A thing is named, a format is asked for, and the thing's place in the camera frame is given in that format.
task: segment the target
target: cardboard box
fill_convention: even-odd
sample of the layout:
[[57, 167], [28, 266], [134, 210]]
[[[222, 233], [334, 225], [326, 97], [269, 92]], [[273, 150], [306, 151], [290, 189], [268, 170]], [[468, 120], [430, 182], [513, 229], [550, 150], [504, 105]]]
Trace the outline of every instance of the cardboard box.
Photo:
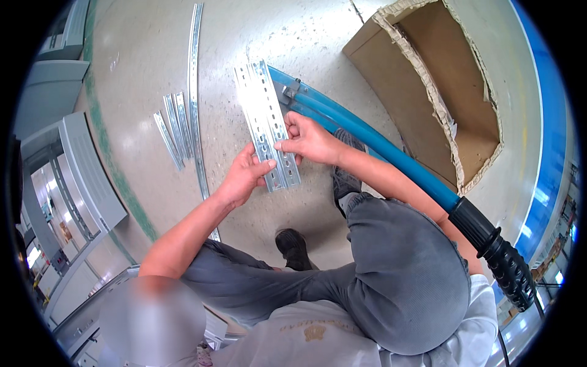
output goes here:
[[492, 84], [443, 1], [379, 9], [343, 48], [396, 124], [409, 154], [458, 194], [503, 148]]

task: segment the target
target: gray pants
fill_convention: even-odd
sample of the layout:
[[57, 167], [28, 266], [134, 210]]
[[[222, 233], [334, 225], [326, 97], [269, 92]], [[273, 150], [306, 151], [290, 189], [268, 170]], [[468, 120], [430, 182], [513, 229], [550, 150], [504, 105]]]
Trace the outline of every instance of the gray pants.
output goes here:
[[182, 280], [243, 326], [297, 301], [327, 299], [388, 351], [415, 355], [439, 346], [457, 329], [470, 300], [467, 262], [456, 244], [427, 216], [394, 199], [361, 193], [350, 200], [346, 216], [351, 264], [274, 271], [207, 240]]

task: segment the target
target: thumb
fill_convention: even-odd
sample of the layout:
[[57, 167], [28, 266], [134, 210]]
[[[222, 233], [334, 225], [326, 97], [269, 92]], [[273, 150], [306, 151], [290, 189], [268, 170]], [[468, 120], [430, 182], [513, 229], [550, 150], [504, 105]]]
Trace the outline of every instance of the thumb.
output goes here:
[[285, 139], [275, 142], [273, 148], [284, 151], [286, 153], [298, 153], [301, 154], [301, 142], [298, 140], [293, 139]]
[[277, 166], [277, 162], [274, 159], [265, 160], [261, 163], [257, 163], [256, 165], [251, 167], [251, 172], [255, 178], [259, 178], [268, 174], [272, 169]]

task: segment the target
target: white t-shirt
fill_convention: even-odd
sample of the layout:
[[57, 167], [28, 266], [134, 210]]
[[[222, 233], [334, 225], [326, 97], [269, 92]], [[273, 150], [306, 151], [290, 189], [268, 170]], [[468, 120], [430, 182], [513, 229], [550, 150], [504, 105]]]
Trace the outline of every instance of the white t-shirt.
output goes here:
[[477, 274], [471, 276], [471, 303], [462, 323], [448, 340], [424, 354], [380, 350], [339, 305], [300, 301], [276, 309], [246, 337], [212, 351], [210, 357], [214, 367], [484, 366], [496, 336], [493, 290], [486, 277]]

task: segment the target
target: gray sneaker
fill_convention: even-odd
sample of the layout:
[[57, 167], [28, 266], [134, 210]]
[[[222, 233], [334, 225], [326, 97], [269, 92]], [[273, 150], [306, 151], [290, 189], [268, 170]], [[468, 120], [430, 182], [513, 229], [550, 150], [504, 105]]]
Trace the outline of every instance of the gray sneaker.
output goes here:
[[[334, 133], [332, 133], [332, 135], [348, 146], [352, 146], [353, 148], [359, 149], [360, 151], [365, 151], [365, 145], [346, 130], [339, 128]], [[334, 204], [338, 210], [340, 210], [344, 218], [346, 218], [345, 212], [340, 207], [338, 201], [350, 193], [360, 193], [361, 184], [362, 182], [359, 179], [347, 171], [344, 171], [338, 166], [333, 168], [332, 189], [334, 191]]]

